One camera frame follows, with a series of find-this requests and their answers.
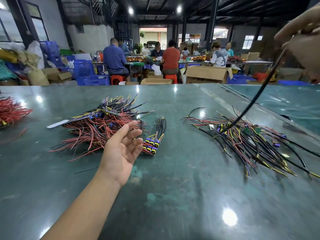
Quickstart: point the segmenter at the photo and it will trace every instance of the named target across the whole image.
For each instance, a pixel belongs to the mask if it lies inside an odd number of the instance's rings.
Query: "stool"
[[[111,85],[119,85],[119,82],[124,82],[125,76],[122,75],[111,75]]]
[[[164,79],[171,79],[173,80],[172,84],[177,84],[178,83],[178,79],[177,79],[177,74],[174,75],[165,75]]]

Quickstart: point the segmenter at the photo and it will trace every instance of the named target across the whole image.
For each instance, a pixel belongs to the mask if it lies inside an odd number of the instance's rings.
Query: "person in white shirt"
[[[150,54],[150,50],[147,48],[147,44],[144,43],[143,46],[144,46],[144,48],[142,49],[142,54],[144,54],[144,55]]]
[[[220,48],[220,42],[215,41],[211,49],[214,51],[212,58],[210,60],[211,64],[214,64],[215,67],[226,67],[228,52],[225,49]]]
[[[181,53],[183,56],[187,56],[187,55],[189,55],[190,52],[188,51],[188,49],[186,47],[184,47],[184,49]]]

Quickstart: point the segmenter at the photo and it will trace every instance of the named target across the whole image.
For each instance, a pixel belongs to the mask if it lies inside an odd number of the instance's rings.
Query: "hand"
[[[275,40],[282,42],[293,53],[297,60],[307,70],[319,72],[318,60],[320,59],[320,3],[302,13],[286,24],[276,35]],[[305,31],[310,34],[297,34]]]
[[[113,179],[120,186],[127,182],[134,161],[142,151],[143,139],[133,140],[142,134],[142,130],[130,131],[136,125],[137,121],[125,124],[108,140],[97,171],[97,173]]]

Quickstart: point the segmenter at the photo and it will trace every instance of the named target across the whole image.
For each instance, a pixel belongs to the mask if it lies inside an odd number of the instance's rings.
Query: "person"
[[[145,54],[145,55],[150,54],[150,50],[147,48],[147,44],[144,43],[143,46],[144,46],[144,47],[143,47],[143,49],[142,49],[142,54]]]
[[[132,130],[136,125],[136,121],[125,124],[108,140],[91,182],[41,240],[98,239],[119,190],[142,151],[143,139],[136,138],[142,130]]]
[[[234,56],[233,50],[231,49],[231,42],[226,44],[226,51],[228,52],[228,56]]]
[[[320,54],[320,2],[287,23],[275,40],[284,43],[300,64],[313,75],[319,75]],[[298,34],[303,30],[307,34]]]
[[[165,75],[174,75],[179,72],[178,61],[180,60],[180,51],[176,49],[176,42],[170,40],[168,47],[162,56],[163,70]]]
[[[160,42],[157,41],[156,44],[155,44],[155,48],[151,51],[151,54],[150,56],[153,56],[153,57],[162,57],[163,56],[163,50],[160,49]]]
[[[118,47],[118,40],[116,38],[112,38],[110,46],[104,48],[103,61],[108,67],[109,75],[124,75],[126,81],[130,82],[130,73],[124,66],[127,64],[125,53]]]
[[[190,52],[188,51],[188,49],[186,47],[184,47],[183,51],[181,53],[183,56],[187,56],[187,55],[189,55]]]
[[[220,48],[220,42],[214,41],[211,49],[213,50],[213,54],[210,62],[216,67],[226,67],[228,52],[225,49]]]
[[[118,38],[118,43],[119,43],[119,48],[121,48],[124,52],[125,56],[130,56],[133,54],[133,52],[131,52],[128,48],[128,46],[126,45],[126,43],[123,43],[122,38]]]

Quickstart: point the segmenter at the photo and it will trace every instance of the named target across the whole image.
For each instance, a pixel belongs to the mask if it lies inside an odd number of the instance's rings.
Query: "dark hair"
[[[116,41],[118,42],[118,40],[117,40],[116,38],[112,38],[112,39],[110,40],[110,44],[116,43]]]
[[[220,48],[220,42],[219,41],[214,41],[213,44],[211,45],[211,49],[212,48]]]
[[[168,43],[168,46],[169,47],[176,47],[176,42],[175,42],[175,40],[169,40],[169,43]]]

